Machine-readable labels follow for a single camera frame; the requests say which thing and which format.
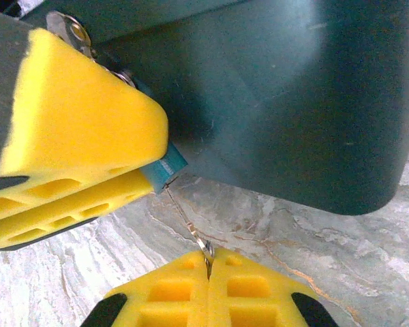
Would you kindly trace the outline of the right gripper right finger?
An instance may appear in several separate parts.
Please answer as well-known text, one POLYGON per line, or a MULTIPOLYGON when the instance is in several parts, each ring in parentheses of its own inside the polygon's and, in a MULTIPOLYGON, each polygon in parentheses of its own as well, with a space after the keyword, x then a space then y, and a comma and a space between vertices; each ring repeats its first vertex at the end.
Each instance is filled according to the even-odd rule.
POLYGON ((234 251, 215 250, 208 291, 209 326, 336 326, 304 283, 234 251))

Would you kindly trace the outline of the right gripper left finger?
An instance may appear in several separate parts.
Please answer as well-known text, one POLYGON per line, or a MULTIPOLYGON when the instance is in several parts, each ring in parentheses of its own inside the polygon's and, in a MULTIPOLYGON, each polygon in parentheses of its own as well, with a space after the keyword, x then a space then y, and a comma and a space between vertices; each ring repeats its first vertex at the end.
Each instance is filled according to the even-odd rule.
POLYGON ((207 326, 207 267, 201 251, 109 291, 85 326, 207 326))

